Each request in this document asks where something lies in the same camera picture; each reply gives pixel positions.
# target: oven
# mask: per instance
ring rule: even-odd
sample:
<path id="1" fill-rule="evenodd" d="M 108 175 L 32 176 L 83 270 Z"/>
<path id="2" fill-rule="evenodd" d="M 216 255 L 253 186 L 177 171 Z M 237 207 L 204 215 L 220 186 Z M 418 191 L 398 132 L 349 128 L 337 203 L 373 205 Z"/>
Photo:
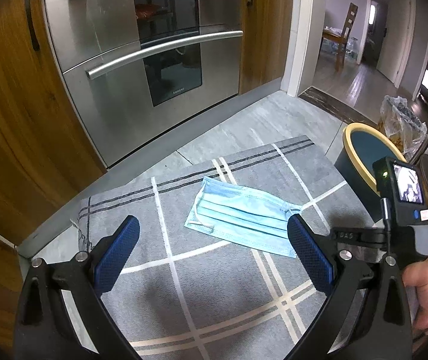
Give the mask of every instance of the oven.
<path id="1" fill-rule="evenodd" d="M 107 166 L 239 90 L 240 0 L 45 0 L 54 51 Z"/>

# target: oven window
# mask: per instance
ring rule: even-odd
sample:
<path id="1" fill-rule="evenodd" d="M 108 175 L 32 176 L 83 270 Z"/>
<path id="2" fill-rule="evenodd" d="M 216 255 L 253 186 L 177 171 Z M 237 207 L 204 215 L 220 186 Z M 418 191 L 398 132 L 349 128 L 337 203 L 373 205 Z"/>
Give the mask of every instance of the oven window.
<path id="1" fill-rule="evenodd" d="M 198 0 L 134 0 L 139 39 L 199 27 Z"/>
<path id="2" fill-rule="evenodd" d="M 153 106 L 203 84 L 200 44 L 144 58 L 144 67 Z"/>

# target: screw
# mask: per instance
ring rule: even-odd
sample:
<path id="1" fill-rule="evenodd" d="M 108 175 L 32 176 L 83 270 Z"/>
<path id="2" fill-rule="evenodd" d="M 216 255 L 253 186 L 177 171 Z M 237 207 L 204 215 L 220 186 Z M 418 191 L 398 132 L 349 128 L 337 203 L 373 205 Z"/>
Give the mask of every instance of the screw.
<path id="1" fill-rule="evenodd" d="M 39 267 L 39 266 L 41 266 L 41 264 L 42 264 L 42 262 L 43 262 L 44 260 L 41 258 L 41 257 L 36 257 L 32 262 L 31 262 L 31 265 L 34 267 L 34 268 L 37 268 L 37 267 Z"/>
<path id="2" fill-rule="evenodd" d="M 393 258 L 392 256 L 387 256 L 386 257 L 386 263 L 390 266 L 394 266 L 395 265 L 395 258 Z"/>
<path id="3" fill-rule="evenodd" d="M 86 251 L 77 252 L 76 256 L 74 256 L 74 258 L 79 263 L 82 263 L 83 261 L 86 261 L 88 259 L 88 252 L 86 252 Z"/>
<path id="4" fill-rule="evenodd" d="M 352 258 L 352 253 L 348 250 L 341 250 L 339 252 L 339 257 L 345 261 L 349 261 Z"/>

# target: face mask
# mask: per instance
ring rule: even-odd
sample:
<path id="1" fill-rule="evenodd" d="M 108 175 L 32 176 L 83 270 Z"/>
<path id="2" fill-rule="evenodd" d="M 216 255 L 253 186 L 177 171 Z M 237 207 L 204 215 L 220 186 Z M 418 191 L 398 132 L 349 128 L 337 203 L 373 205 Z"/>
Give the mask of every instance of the face mask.
<path id="1" fill-rule="evenodd" d="M 184 226 L 249 248 L 296 257 L 287 221 L 301 212 L 270 193 L 204 177 Z"/>

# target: gray rug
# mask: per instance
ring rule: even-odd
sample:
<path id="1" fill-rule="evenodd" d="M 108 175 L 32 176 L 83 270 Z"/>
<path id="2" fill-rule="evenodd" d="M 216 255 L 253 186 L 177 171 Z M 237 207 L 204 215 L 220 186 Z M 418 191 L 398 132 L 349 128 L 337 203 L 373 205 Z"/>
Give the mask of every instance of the gray rug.
<path id="1" fill-rule="evenodd" d="M 203 176 L 235 180 L 303 205 L 304 220 L 319 234 L 333 226 L 373 225 L 306 136 L 220 157 L 83 201 L 80 250 L 91 250 L 127 215 L 141 223 L 139 242 L 102 301 L 143 359 L 283 359 L 325 296 L 316 292 L 297 258 L 185 228 Z M 346 339 L 361 298 L 356 297 L 337 345 Z"/>

